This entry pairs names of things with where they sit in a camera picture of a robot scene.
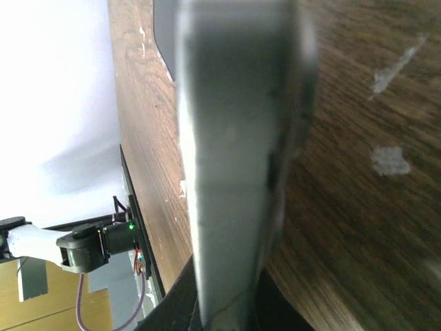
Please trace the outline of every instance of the gray block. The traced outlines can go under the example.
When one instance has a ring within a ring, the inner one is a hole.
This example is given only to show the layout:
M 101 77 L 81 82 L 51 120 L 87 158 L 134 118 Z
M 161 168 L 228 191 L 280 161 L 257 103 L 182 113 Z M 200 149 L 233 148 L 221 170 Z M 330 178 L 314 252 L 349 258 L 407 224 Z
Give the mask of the gray block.
M 89 293 L 108 288 L 109 285 L 120 279 L 133 278 L 133 267 L 129 254 L 124 252 L 112 255 L 109 263 L 89 272 Z
M 120 279 L 109 284 L 110 309 L 112 311 L 112 322 L 114 328 L 119 328 L 133 315 L 139 302 L 138 290 L 134 276 Z M 138 321 L 135 319 L 126 330 L 133 330 Z
M 17 269 L 20 302 L 48 293 L 48 276 L 44 260 L 22 257 L 17 260 Z

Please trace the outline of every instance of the white wall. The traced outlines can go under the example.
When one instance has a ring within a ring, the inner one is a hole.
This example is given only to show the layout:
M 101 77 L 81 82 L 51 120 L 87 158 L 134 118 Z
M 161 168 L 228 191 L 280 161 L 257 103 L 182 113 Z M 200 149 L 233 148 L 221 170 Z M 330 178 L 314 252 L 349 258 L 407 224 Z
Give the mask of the white wall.
M 2 1 L 0 42 L 0 219 L 111 213 L 125 194 L 107 1 Z

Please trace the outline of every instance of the blurry gray object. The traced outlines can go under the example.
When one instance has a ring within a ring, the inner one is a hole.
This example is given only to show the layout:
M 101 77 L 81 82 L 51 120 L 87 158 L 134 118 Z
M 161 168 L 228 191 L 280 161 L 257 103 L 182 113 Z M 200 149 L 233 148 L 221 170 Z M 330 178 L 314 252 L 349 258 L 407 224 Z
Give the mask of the blurry gray object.
M 297 1 L 182 1 L 176 87 L 204 330 L 246 330 L 280 241 L 291 160 L 314 113 L 318 53 Z
M 108 264 L 89 272 L 89 292 L 103 290 L 108 288 L 109 284 L 128 277 L 133 278 L 133 266 L 130 263 L 128 253 L 115 254 Z

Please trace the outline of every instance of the wooden table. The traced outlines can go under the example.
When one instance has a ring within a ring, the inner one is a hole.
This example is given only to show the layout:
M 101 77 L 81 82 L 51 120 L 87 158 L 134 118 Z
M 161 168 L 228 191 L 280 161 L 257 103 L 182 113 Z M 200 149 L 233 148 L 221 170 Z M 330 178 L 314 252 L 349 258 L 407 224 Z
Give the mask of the wooden table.
M 317 330 L 439 330 L 439 1 L 303 2 L 320 48 L 317 112 L 271 275 Z M 123 151 L 169 290 L 191 254 L 174 86 L 151 0 L 109 9 Z M 374 93 L 376 72 L 395 77 Z M 391 160 L 402 174 L 380 175 Z

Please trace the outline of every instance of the purple cable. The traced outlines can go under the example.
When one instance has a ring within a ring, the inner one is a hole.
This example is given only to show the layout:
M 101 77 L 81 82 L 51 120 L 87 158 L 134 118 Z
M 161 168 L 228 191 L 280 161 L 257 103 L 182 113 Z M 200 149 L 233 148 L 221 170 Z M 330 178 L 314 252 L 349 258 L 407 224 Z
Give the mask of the purple cable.
M 132 317 L 130 317 L 127 322 L 125 322 L 119 328 L 113 329 L 112 331 L 121 331 L 121 330 L 123 330 L 129 324 L 131 324 L 131 322 L 135 319 L 135 317 L 139 313 L 139 310 L 141 309 L 141 306 L 143 305 L 144 296 L 145 296 L 145 279 L 144 279 L 144 274 L 141 272 L 140 276 L 141 276 L 141 278 L 143 280 L 143 289 L 141 290 L 141 294 L 142 295 L 141 295 L 141 298 L 139 299 L 138 307 L 136 307 L 135 312 L 133 313 Z M 80 327 L 80 329 L 82 329 L 82 331 L 91 331 L 91 330 L 86 328 L 86 326 L 84 325 L 83 320 L 81 318 L 81 293 L 83 292 L 83 283 L 84 283 L 84 274 L 80 274 L 80 283 L 78 284 L 78 293 L 76 295 L 76 309 L 75 309 L 75 312 L 76 312 L 76 322 L 78 323 L 78 326 Z

